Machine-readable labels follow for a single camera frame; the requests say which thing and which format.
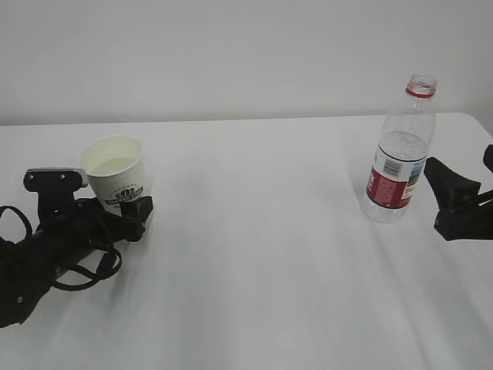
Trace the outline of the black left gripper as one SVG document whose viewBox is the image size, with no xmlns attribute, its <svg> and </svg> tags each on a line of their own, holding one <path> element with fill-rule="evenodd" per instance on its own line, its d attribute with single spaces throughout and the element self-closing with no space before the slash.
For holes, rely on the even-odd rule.
<svg viewBox="0 0 493 370">
<path fill-rule="evenodd" d="M 109 278 L 122 265 L 115 243 L 140 241 L 152 212 L 151 196 L 121 203 L 120 216 L 106 212 L 95 198 L 82 198 L 67 214 L 41 223 L 16 247 L 17 257 L 31 271 L 53 278 L 56 270 L 67 271 L 93 251 L 101 251 L 95 276 Z"/>
</svg>

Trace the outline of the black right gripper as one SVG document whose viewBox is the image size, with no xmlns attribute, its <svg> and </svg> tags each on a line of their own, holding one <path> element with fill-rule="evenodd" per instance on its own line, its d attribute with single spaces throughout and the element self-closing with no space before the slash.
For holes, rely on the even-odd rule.
<svg viewBox="0 0 493 370">
<path fill-rule="evenodd" d="M 493 172 L 493 145 L 487 146 L 483 164 Z M 438 204 L 434 229 L 446 240 L 492 240 L 492 191 L 479 194 L 481 184 L 454 172 L 429 157 L 424 175 Z"/>
</svg>

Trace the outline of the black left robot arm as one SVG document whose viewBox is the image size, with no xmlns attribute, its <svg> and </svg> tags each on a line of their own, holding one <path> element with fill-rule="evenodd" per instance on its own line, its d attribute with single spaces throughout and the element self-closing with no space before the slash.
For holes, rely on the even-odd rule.
<svg viewBox="0 0 493 370">
<path fill-rule="evenodd" d="M 83 291 L 114 276 L 122 267 L 115 244 L 137 242 L 153 211 L 151 196 L 123 204 L 117 216 L 95 198 L 76 200 L 66 211 L 32 228 L 18 208 L 10 210 L 25 226 L 25 236 L 14 243 L 1 240 L 1 326 L 23 323 L 51 288 Z"/>
</svg>

